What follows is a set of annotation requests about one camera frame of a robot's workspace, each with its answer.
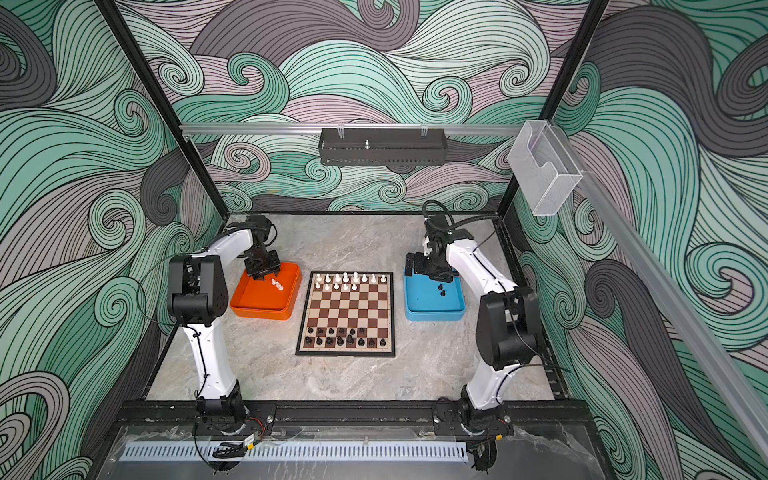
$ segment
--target blue box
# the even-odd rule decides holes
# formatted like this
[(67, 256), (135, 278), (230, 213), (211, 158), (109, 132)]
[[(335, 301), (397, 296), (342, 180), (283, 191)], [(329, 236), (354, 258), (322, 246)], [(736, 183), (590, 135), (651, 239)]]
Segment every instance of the blue box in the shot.
[[(430, 280), (414, 273), (406, 279), (406, 318), (412, 322), (455, 322), (467, 310), (462, 281), (455, 277), (451, 283)], [(438, 288), (442, 285), (445, 296)]]

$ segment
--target wave pattern wallpaper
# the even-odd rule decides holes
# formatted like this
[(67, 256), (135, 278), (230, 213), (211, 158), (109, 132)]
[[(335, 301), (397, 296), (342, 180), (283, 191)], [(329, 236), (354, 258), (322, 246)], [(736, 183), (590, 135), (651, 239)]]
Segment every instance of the wave pattern wallpaper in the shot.
[[(609, 12), (556, 123), (768, 400), (768, 2)], [(579, 189), (515, 248), (618, 478), (768, 478)]]
[[(617, 8), (640, 4), (624, 0)], [(536, 118), (588, 0), (118, 0), (182, 122), (520, 124)], [(494, 210), (512, 139), (448, 163), (320, 164), (317, 136), (201, 135), (231, 210)]]
[(0, 477), (86, 476), (219, 223), (95, 3), (0, 1)]

